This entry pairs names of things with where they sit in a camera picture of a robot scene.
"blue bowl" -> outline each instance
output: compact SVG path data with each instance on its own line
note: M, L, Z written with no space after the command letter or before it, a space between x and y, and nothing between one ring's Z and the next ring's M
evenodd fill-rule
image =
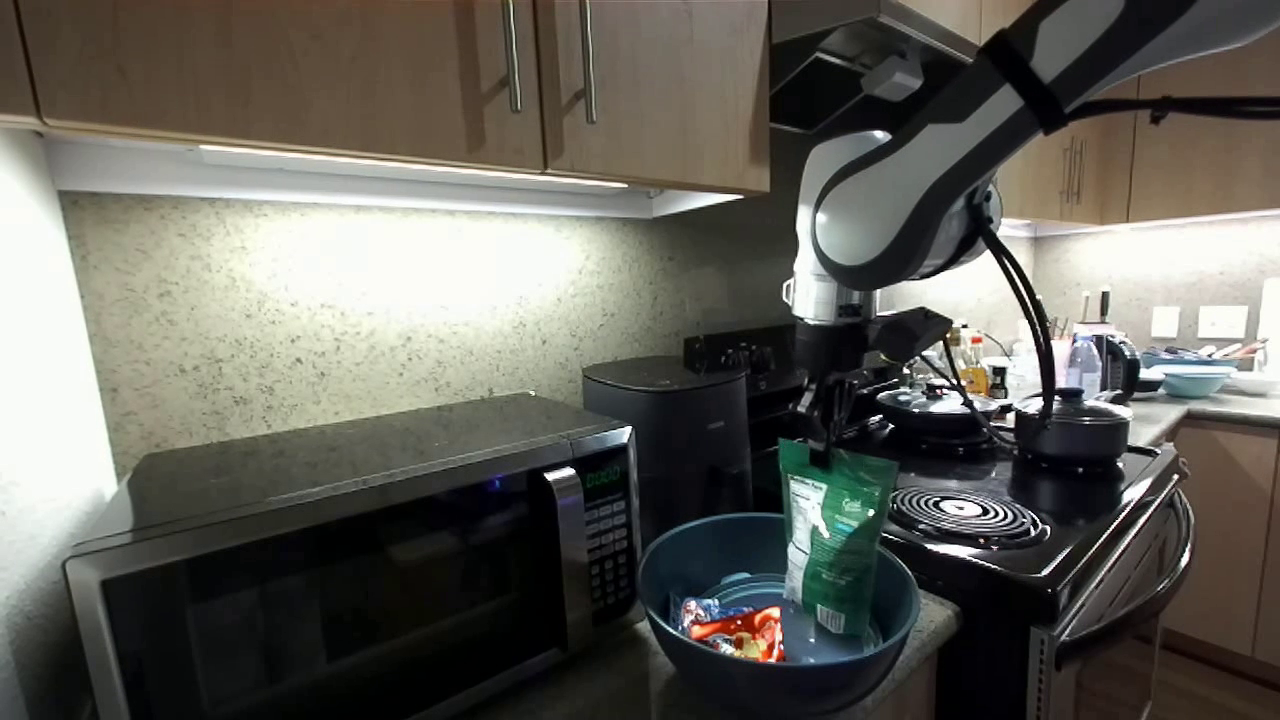
M1226 362L1166 362L1163 368L1163 396L1166 399L1207 399L1217 396L1235 368Z
M717 595L726 612L784 603L788 540L784 515L726 510L655 534L640 565L646 627L674 673L737 714L832 714L891 673L902 653L921 589L902 559L881 547L865 638L814 636L799 643L799 612L784 606L784 665L722 655L674 627L682 595Z

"stainless steel microwave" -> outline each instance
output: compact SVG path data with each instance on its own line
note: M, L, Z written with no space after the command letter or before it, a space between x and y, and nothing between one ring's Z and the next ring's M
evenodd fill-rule
M65 559L98 714L450 714L636 617L631 476L537 396L142 454Z

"green plastic bag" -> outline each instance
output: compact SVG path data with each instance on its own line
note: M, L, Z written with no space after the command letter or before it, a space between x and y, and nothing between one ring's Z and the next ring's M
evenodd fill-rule
M788 600L832 636L865 636L881 526L895 465L881 454L832 452L813 465L803 439L780 439L788 510Z

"cabinet door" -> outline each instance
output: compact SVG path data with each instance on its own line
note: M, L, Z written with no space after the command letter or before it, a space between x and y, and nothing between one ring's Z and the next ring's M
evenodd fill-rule
M538 166L530 0L18 6L48 122Z
M1280 37L1177 64L1141 81L1142 95L1280 95ZM1280 128L1166 115L1136 122L1132 218L1280 203Z
M1235 425L1184 425L1177 448L1184 452L1196 509L1196 565L1163 627L1251 655L1276 437Z
M930 22L981 42L982 40L982 0L898 0Z
M767 0L538 0L548 166L767 187Z
M982 37L1006 27L1031 0L981 0ZM1019 218L1062 218L1078 178L1078 136L1058 128L1036 136L994 166L1004 215Z
M11 0L0 0L0 115L34 115Z
M1264 600L1256 603L1251 655L1280 667L1280 487L1270 492Z
M1136 95L1136 83L1121 83L1107 95ZM1074 175L1069 184L1062 218L1122 222L1132 184L1132 133L1136 115L1090 115L1071 122Z

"kitchen counter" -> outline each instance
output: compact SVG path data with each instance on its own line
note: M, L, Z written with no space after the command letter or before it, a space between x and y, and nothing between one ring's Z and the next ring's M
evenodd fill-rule
M1280 396L1213 396L1213 399L1166 399L1166 396L1136 396L1126 417L1126 439L1132 445L1155 445L1166 439L1166 433L1184 417L1204 421L1245 421L1245 425L1276 425L1280 426Z
M895 689L910 685L921 673L930 673L941 643L954 633L954 603L921 593L921 617L906 636L902 655L885 675L885 685L840 720L872 720L895 705ZM604 636L582 655L537 675L484 706L467 712L478 720L702 720L720 714L717 705L696 694L666 655L655 646L646 623L620 627Z

